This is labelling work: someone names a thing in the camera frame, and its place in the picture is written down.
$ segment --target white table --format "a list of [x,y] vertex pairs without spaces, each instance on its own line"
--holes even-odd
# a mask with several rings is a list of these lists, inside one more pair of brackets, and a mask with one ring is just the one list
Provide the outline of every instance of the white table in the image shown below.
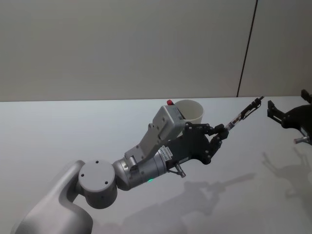
[[[203,122],[228,123],[254,98],[200,98]],[[187,176],[165,174],[95,210],[94,234],[310,234],[312,147],[293,144],[297,130],[266,115],[267,101],[288,111],[300,97],[266,97],[239,123],[208,166],[182,164]],[[113,163],[143,137],[165,100],[0,103],[0,232],[38,200],[47,183],[76,159]],[[263,164],[267,156],[274,168]]]

